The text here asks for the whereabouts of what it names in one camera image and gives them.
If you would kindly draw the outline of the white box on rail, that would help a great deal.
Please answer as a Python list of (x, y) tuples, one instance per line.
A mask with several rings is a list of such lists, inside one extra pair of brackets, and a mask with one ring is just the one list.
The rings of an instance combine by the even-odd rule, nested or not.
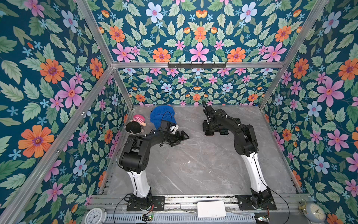
[(225, 217), (226, 209), (223, 201), (204, 201), (197, 203), (199, 218)]

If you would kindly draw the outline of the cream alarm clock right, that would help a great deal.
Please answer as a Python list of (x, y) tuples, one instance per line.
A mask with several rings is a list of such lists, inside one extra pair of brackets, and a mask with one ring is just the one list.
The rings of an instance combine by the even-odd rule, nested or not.
[(313, 223), (323, 223), (326, 219), (324, 210), (314, 202), (302, 199), (299, 203), (299, 211)]

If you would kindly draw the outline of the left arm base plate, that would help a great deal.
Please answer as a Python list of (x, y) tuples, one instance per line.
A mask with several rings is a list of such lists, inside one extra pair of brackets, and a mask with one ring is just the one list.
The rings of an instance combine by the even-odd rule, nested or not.
[(127, 211), (163, 211), (165, 206), (164, 196), (148, 196), (140, 198), (131, 196), (127, 204)]

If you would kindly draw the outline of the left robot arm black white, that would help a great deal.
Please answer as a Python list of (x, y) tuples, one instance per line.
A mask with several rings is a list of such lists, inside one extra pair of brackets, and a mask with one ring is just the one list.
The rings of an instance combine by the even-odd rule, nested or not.
[(177, 125), (163, 120), (157, 130), (148, 134), (128, 136), (117, 164), (130, 177), (133, 193), (128, 201), (128, 211), (149, 211), (154, 208), (156, 199), (153, 197), (151, 187), (147, 181), (146, 168), (149, 163), (151, 147), (168, 144), (171, 147), (179, 145), (182, 141), (190, 139), (185, 131), (178, 131)]

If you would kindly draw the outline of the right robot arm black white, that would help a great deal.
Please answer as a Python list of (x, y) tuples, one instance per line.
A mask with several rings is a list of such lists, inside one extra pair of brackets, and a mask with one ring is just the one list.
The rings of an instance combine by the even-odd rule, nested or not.
[(213, 109), (202, 102), (206, 120), (203, 121), (203, 132), (206, 136), (215, 133), (234, 135), (234, 149), (244, 160), (250, 178), (251, 204), (259, 210), (273, 200), (271, 189), (268, 187), (258, 159), (258, 143), (252, 125), (245, 125), (239, 118), (229, 116), (222, 109)]

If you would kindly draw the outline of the white round clock left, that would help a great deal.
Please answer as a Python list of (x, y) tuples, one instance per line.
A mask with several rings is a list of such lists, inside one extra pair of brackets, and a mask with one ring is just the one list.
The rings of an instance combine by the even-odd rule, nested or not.
[(107, 219), (107, 210), (104, 208), (91, 209), (84, 218), (85, 224), (104, 224)]

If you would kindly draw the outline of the plush doll pink hat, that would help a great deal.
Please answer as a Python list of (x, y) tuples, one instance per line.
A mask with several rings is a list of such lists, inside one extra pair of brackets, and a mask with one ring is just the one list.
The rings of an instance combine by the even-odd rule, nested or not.
[(125, 126), (125, 131), (129, 134), (138, 135), (144, 132), (144, 127), (146, 127), (145, 117), (136, 114)]

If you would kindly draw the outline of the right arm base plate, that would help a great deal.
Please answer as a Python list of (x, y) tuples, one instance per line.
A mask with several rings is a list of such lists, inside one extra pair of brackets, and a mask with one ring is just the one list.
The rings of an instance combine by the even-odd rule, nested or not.
[(273, 199), (273, 197), (262, 199), (258, 196), (250, 196), (250, 195), (235, 195), (235, 198), (238, 201), (238, 206), (241, 211), (249, 211), (249, 210), (270, 210), (276, 211), (277, 206)]

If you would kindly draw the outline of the black hook bar on frame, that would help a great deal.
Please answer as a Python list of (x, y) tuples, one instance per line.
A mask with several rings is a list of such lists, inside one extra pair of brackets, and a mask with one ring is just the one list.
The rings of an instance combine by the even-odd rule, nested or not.
[(169, 69), (222, 69), (226, 68), (226, 63), (206, 63), (206, 62), (177, 62), (177, 63), (168, 63), (167, 68)]

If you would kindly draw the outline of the blue baseball cap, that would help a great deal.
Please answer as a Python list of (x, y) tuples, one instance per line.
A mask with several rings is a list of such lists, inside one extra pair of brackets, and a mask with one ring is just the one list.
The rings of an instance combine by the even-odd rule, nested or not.
[(154, 108), (150, 114), (150, 121), (154, 124), (156, 129), (159, 129), (161, 121), (169, 121), (174, 125), (177, 125), (175, 120), (175, 111), (169, 105), (161, 105)]

